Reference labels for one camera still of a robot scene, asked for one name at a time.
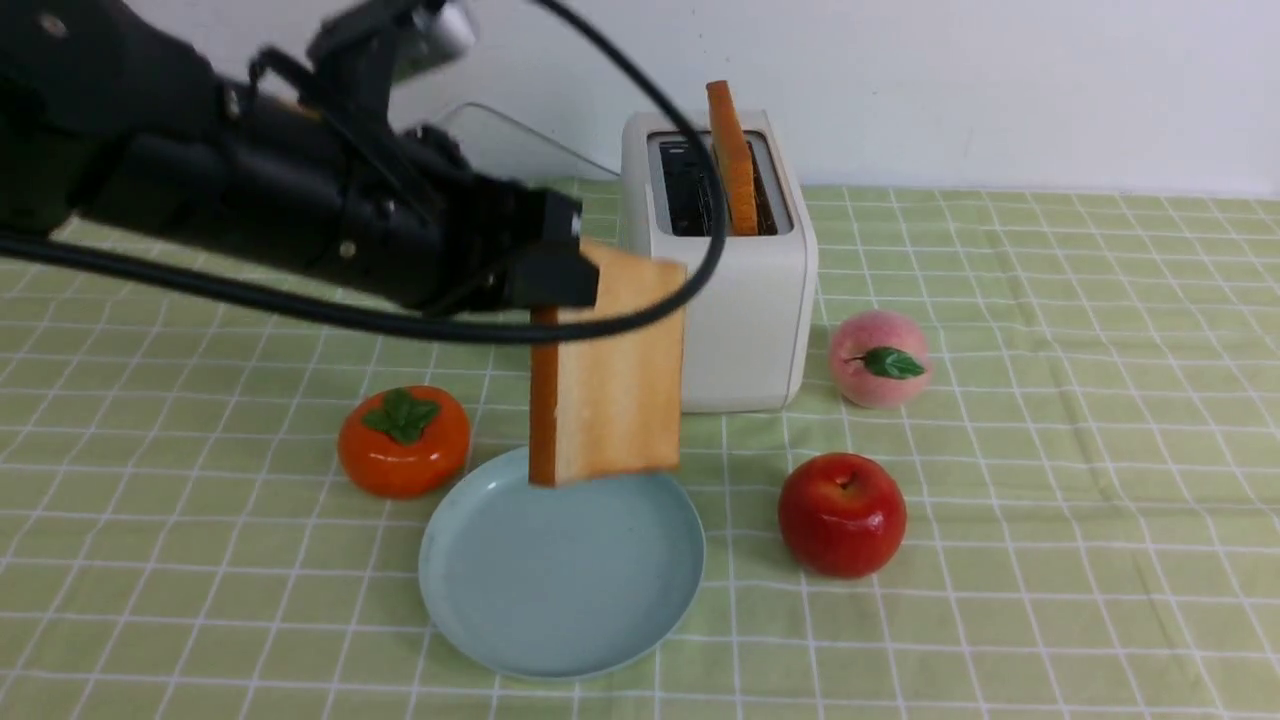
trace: toast crust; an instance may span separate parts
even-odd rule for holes
[[[736,236],[760,234],[755,209],[755,165],[727,81],[707,83],[707,104],[712,145],[724,182],[732,232]]]

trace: peach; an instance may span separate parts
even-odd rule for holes
[[[877,410],[905,405],[933,377],[920,327],[891,310],[868,310],[841,323],[827,363],[842,396]]]

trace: white wall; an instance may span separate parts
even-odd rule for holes
[[[301,53],[347,4],[129,1],[236,74],[262,42]],[[572,5],[678,102],[728,79],[773,115],[805,182],[1280,193],[1275,0]],[[623,120],[649,102],[531,3],[474,9],[480,47],[401,92],[393,120],[483,101],[617,165]],[[492,142],[517,154],[517,137]]]

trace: toaster slot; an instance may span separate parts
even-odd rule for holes
[[[762,236],[791,232],[791,218],[782,186],[773,169],[768,143],[759,132],[746,132],[755,182],[755,204]],[[710,133],[703,142],[714,158]],[[705,172],[678,133],[649,138],[649,172],[654,188],[657,220],[663,232],[676,237],[710,236],[710,187]],[[724,211],[728,213],[727,204]]]

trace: fake fruit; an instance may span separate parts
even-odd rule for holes
[[[874,460],[828,452],[787,475],[778,498],[782,541],[797,562],[833,578],[865,578],[906,534],[906,501]]]
[[[361,489],[408,500],[462,471],[471,421],[448,392],[430,386],[374,395],[347,415],[338,432],[338,461]]]
[[[933,377],[924,333],[891,310],[868,310],[841,323],[827,363],[840,393],[874,410],[905,405]]]

